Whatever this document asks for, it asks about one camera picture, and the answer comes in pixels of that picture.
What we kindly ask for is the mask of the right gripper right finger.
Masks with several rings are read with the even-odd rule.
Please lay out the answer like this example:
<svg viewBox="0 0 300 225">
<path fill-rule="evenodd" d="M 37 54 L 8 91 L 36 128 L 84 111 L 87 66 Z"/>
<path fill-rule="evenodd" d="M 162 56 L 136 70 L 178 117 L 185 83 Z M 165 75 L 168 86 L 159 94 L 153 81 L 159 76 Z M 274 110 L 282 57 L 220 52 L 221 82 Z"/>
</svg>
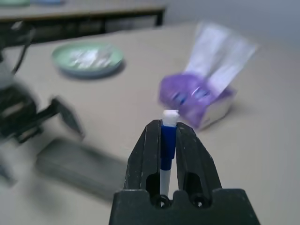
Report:
<svg viewBox="0 0 300 225">
<path fill-rule="evenodd" d="M 173 199 L 201 196 L 215 200 L 222 195 L 222 186 L 214 160 L 195 131 L 180 122 L 176 136 L 176 164 L 179 190 Z"/>
</svg>

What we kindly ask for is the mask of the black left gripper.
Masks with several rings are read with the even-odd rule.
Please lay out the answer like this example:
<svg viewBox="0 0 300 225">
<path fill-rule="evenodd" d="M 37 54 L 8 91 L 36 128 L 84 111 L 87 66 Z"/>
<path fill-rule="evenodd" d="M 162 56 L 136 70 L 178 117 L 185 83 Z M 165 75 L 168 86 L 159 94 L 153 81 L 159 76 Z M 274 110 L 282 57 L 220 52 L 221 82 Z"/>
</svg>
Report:
<svg viewBox="0 0 300 225">
<path fill-rule="evenodd" d="M 57 113 L 70 130 L 84 138 L 76 113 L 61 98 L 53 98 L 47 108 L 38 112 L 35 99 L 29 92 L 3 89 L 0 91 L 0 139 L 14 138 L 18 143 L 24 143 L 42 133 L 41 124 Z"/>
</svg>

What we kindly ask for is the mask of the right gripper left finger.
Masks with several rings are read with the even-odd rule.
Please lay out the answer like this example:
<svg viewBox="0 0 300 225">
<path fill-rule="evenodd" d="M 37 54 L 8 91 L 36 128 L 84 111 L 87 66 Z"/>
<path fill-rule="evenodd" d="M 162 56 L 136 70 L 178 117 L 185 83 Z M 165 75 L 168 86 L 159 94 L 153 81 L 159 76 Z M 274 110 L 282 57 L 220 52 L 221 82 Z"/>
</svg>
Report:
<svg viewBox="0 0 300 225">
<path fill-rule="evenodd" d="M 160 187 L 160 120 L 143 130 L 127 161 L 125 189 L 158 195 Z"/>
</svg>

